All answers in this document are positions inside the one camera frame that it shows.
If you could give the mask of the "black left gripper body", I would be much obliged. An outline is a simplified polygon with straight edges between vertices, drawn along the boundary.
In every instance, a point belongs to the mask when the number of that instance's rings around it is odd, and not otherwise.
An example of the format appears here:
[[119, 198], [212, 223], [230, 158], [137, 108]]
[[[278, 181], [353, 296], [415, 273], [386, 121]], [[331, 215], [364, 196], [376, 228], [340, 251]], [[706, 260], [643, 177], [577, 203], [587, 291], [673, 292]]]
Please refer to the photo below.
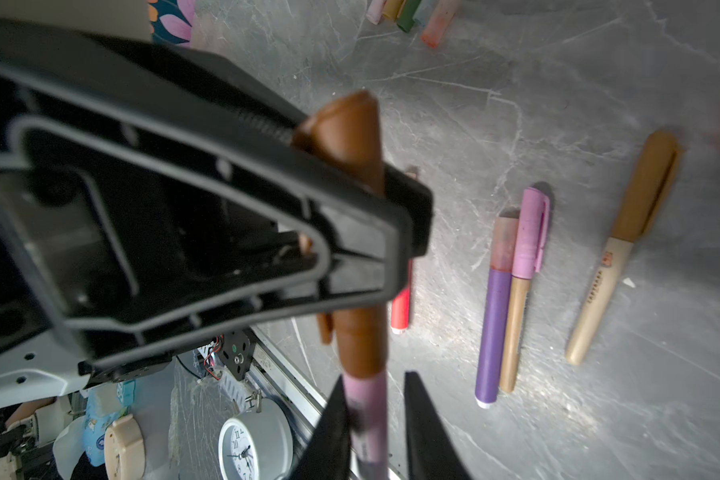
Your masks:
[[294, 310], [258, 174], [170, 133], [284, 146], [305, 113], [228, 60], [0, 19], [0, 409], [148, 374]]

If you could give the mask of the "green pen cap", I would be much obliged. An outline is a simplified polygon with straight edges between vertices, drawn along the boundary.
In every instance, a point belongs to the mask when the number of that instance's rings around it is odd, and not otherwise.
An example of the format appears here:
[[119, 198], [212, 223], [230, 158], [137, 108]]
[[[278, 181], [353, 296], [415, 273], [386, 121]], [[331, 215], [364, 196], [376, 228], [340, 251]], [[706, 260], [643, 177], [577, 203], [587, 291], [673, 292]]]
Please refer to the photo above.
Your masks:
[[396, 18], [396, 25], [400, 30], [405, 33], [411, 31], [415, 23], [414, 16], [420, 5], [421, 0], [405, 0], [403, 2]]

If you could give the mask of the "tan pen cap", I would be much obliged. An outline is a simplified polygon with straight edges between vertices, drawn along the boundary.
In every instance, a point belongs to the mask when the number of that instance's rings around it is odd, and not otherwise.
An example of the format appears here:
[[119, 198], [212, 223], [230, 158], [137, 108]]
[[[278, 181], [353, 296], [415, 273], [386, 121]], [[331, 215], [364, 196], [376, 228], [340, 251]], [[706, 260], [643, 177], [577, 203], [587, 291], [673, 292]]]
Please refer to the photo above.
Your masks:
[[405, 0], [386, 0], [382, 9], [382, 16], [390, 21], [395, 21]]

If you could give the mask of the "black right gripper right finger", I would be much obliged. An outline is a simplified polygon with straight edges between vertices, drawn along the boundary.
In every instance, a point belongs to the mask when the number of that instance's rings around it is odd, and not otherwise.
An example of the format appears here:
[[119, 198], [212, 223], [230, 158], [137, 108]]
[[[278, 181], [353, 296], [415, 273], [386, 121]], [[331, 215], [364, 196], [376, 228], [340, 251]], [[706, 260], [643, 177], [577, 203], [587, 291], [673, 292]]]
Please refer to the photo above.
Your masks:
[[470, 479], [417, 372], [405, 373], [404, 400], [408, 478]]

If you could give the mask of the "brown lilac pen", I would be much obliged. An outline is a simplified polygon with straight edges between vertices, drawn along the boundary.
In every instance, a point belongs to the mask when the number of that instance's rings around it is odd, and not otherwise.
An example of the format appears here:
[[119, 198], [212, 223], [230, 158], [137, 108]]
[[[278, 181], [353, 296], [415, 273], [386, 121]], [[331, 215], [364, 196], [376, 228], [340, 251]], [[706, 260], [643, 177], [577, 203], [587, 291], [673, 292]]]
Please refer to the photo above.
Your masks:
[[[291, 145], [385, 193], [377, 99], [361, 90], [337, 99], [299, 125]], [[361, 479], [387, 479], [388, 331], [384, 304], [317, 316], [321, 341], [337, 341], [352, 447]]]

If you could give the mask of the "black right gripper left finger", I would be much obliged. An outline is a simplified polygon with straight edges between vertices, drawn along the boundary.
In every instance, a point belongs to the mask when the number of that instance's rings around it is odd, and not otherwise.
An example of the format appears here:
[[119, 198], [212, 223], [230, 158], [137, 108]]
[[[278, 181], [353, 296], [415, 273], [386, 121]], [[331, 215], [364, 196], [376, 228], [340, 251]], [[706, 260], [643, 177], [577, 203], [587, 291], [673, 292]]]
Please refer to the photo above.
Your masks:
[[339, 377], [290, 479], [347, 480], [350, 464], [350, 415], [343, 379]]

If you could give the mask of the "beige capybara pen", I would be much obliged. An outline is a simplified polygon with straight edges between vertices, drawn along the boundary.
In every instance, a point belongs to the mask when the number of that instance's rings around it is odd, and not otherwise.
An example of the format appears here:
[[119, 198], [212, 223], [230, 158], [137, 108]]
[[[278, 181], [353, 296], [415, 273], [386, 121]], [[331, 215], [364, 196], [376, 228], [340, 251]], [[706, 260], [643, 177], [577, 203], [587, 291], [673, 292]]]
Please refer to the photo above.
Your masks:
[[568, 341], [565, 358], [570, 364], [585, 359], [635, 243], [649, 231], [669, 196], [681, 156], [673, 133], [658, 130], [647, 138]]

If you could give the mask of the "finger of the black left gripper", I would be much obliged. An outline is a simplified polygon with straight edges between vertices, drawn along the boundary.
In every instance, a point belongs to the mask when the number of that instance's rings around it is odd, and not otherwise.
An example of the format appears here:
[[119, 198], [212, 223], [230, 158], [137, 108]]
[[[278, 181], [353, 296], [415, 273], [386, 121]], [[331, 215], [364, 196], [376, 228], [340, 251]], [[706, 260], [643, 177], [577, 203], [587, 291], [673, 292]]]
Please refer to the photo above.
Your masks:
[[383, 189], [320, 159], [316, 141], [290, 145], [296, 128], [278, 113], [237, 110], [235, 138], [220, 159], [230, 177], [218, 196], [306, 236], [309, 253], [239, 245], [241, 264], [216, 286], [222, 299], [260, 298], [259, 310], [317, 312], [384, 303], [407, 281], [409, 260], [426, 254], [434, 198], [424, 184], [385, 164]]

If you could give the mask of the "pink pen cap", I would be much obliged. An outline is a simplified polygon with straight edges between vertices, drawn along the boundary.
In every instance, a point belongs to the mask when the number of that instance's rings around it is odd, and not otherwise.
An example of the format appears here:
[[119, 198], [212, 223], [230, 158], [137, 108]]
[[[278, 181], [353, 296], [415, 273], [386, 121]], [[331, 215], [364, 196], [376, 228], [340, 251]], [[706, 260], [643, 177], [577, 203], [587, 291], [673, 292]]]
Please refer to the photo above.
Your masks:
[[382, 18], [382, 12], [385, 6], [386, 0], [371, 0], [366, 10], [366, 19], [377, 25]]

